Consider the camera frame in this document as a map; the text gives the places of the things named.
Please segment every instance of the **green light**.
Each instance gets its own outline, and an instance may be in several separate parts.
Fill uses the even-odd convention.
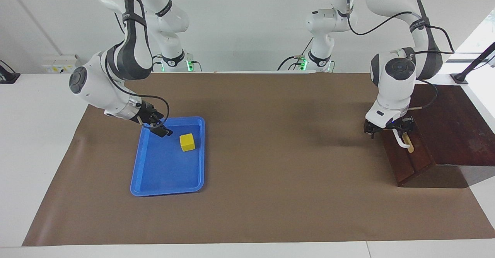
[[[306,59],[302,59],[302,64],[299,67],[300,70],[306,70],[306,67],[308,66],[308,61]]]
[[[189,71],[193,71],[194,70],[194,65],[189,60],[187,61],[187,67],[188,67],[188,70]]]
[[[331,61],[329,66],[328,66],[327,72],[333,73],[334,69],[335,69],[335,61]]]

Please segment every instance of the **cable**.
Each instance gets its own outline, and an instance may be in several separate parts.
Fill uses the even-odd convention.
[[[479,66],[473,70],[481,69],[482,67],[486,66],[489,62],[491,62],[494,58],[495,58],[495,55],[490,60],[488,60],[486,63],[484,63],[483,65],[481,65],[481,66]]]
[[[437,86],[433,85],[432,83],[430,83],[430,82],[428,82],[426,80],[422,80],[422,79],[419,79],[419,78],[416,78],[416,80],[421,81],[421,82],[423,82],[425,84],[428,84],[431,87],[433,87],[433,89],[435,89],[435,96],[433,96],[432,100],[427,105],[424,105],[424,106],[421,106],[421,107],[418,107],[418,108],[409,108],[408,111],[422,110],[422,109],[428,108],[430,105],[433,104],[433,102],[435,101],[435,99],[437,99],[437,96],[438,96],[438,88],[437,88]]]
[[[380,25],[376,26],[375,28],[373,29],[370,29],[368,32],[364,32],[362,34],[354,31],[354,29],[352,28],[352,25],[350,24],[350,11],[348,10],[348,13],[347,13],[347,23],[349,25],[349,28],[350,30],[354,33],[354,34],[357,34],[358,36],[364,36],[365,34],[369,34],[373,31],[375,31],[376,29],[378,29],[379,27],[383,26],[386,22],[389,22],[390,20],[394,19],[395,17],[398,17],[398,16],[401,16],[403,14],[413,14],[414,13],[412,11],[404,11],[404,12],[401,12],[401,13],[397,13],[396,15],[392,16],[392,17],[389,17],[387,20],[385,20],[384,22],[381,22]]]
[[[451,52],[445,52],[445,51],[437,51],[437,50],[424,50],[424,51],[419,51],[419,52],[414,52],[415,54],[423,54],[423,53],[437,53],[437,54],[449,54],[453,55],[456,53],[454,50],[454,47],[452,46],[452,41],[451,38],[449,37],[449,34],[445,29],[437,26],[432,26],[432,25],[425,25],[425,27],[432,28],[432,29],[439,29],[440,31],[444,32],[445,37],[447,38],[447,41],[449,42],[449,47],[451,48]]]
[[[112,82],[112,84],[117,88],[119,89],[121,92],[123,92],[124,94],[128,94],[130,96],[138,96],[138,97],[147,97],[147,98],[156,98],[156,99],[159,99],[161,101],[163,101],[165,103],[165,105],[167,106],[167,115],[165,116],[165,119],[163,121],[160,120],[160,123],[157,124],[156,126],[152,126],[152,127],[147,127],[145,126],[144,124],[142,124],[142,127],[146,128],[146,129],[156,129],[156,128],[159,128],[161,126],[163,126],[165,124],[165,122],[167,121],[168,119],[168,116],[170,115],[170,105],[168,105],[168,102],[166,100],[164,100],[162,97],[159,97],[159,96],[149,96],[149,95],[146,95],[146,94],[134,94],[132,92],[127,92],[125,89],[122,89],[119,85],[117,85],[117,83],[115,83],[115,81],[113,80],[113,78],[110,76],[110,72],[108,71],[108,59],[107,57],[105,57],[105,70],[106,70],[106,75],[108,76],[108,78],[110,79],[110,82]]]
[[[294,63],[294,64],[291,64],[289,67],[288,67],[288,70],[290,70],[290,68],[292,68],[292,66],[294,66],[294,68],[292,70],[295,70],[295,68],[297,68],[297,66],[301,65],[301,63]]]
[[[115,14],[115,19],[117,19],[117,22],[119,24],[120,30],[122,31],[122,34],[125,34],[124,29],[122,28],[122,24],[120,24],[120,20],[119,20],[119,17],[117,16],[117,13],[114,12],[113,14]]]
[[[378,25],[378,26],[374,27],[373,29],[370,29],[368,32],[364,32],[362,34],[354,31],[354,29],[352,28],[352,25],[350,24],[350,15],[347,16],[347,23],[349,25],[350,30],[354,34],[357,34],[358,36],[364,36],[365,34],[369,34],[369,33],[373,32],[374,30],[378,29],[379,27],[383,26],[385,23],[389,22],[390,20],[394,19],[395,17],[401,16],[403,14],[412,14],[412,11],[404,11],[404,12],[401,12],[401,13],[397,13],[396,15],[389,17],[384,22],[381,22],[380,25]]]
[[[8,68],[9,68],[9,69],[13,72],[13,73],[15,73],[15,70],[14,70],[11,66],[9,66],[9,64],[7,64],[6,62],[4,62],[4,61],[2,61],[2,60],[0,60],[0,62],[2,62],[2,63],[3,63],[4,65],[6,65],[6,66],[7,66],[7,67],[8,67]]]
[[[191,64],[199,64],[200,65],[200,70],[203,72],[203,67],[201,66],[201,63],[198,61],[192,61]]]
[[[309,48],[309,45],[310,45],[310,44],[311,44],[311,42],[313,41],[313,38],[314,38],[314,37],[312,37],[312,38],[309,40],[308,45],[306,45],[306,48],[304,48],[303,52],[301,53],[301,55],[302,55],[302,56],[304,56],[304,53],[306,53],[306,50]]]
[[[297,59],[295,56],[292,56],[292,57],[288,57],[287,59],[285,59],[279,66],[279,68],[277,69],[277,71],[279,71],[281,69],[281,67],[283,66],[283,64],[285,64],[287,61],[289,61],[290,59]]]
[[[456,53],[456,51],[454,50],[454,47],[452,46],[451,38],[450,38],[449,34],[447,33],[447,31],[445,31],[444,28],[437,27],[437,26],[432,26],[432,25],[429,25],[429,24],[428,25],[425,25],[425,27],[432,28],[432,29],[439,29],[440,31],[444,32],[445,37],[447,38],[447,41],[449,42],[449,47],[451,48],[452,53]]]
[[[161,62],[154,62],[153,63],[153,67],[152,67],[153,68],[153,72],[154,72],[154,66],[155,65],[160,65],[161,66],[161,69],[163,69],[163,64]]]

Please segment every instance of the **white robotic arm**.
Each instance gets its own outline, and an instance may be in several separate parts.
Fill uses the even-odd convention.
[[[145,126],[148,124],[152,133],[164,137],[172,131],[163,124],[164,115],[153,105],[142,100],[142,97],[124,86],[125,80],[145,79],[152,72],[153,57],[148,42],[148,26],[142,0],[100,0],[115,13],[122,13],[125,39],[109,50],[94,54],[91,60],[77,68],[71,75],[69,87],[72,92],[91,105],[104,109],[104,113],[122,119],[128,119]],[[145,0],[151,8],[159,5],[159,0]],[[166,25],[170,29],[179,27],[174,18],[165,17],[169,13],[181,13],[179,8],[172,11],[171,3],[162,10],[164,15],[155,15],[157,24]]]
[[[350,30],[347,22],[347,0],[330,0],[331,9],[313,11],[306,18],[306,28],[313,34],[313,45],[305,55],[308,70],[327,71],[331,62],[335,40],[333,32]],[[354,0],[350,0],[351,9]],[[350,18],[353,26],[357,24],[356,16]]]
[[[308,69],[326,70],[335,44],[329,33],[351,30],[362,36],[378,28],[363,34],[353,29],[357,23],[352,15],[353,1],[331,0],[332,9],[315,11],[308,18],[306,25],[314,39],[306,58]],[[371,79],[379,94],[366,114],[365,131],[374,134],[387,127],[396,127],[396,121],[409,108],[416,78],[426,80],[435,76],[443,60],[421,0],[366,0],[366,4],[373,13],[406,22],[415,43],[414,48],[381,52],[371,61]]]
[[[176,34],[188,29],[188,15],[172,0],[143,0],[143,4],[147,10],[148,31],[158,42],[165,71],[192,71],[190,56]]]

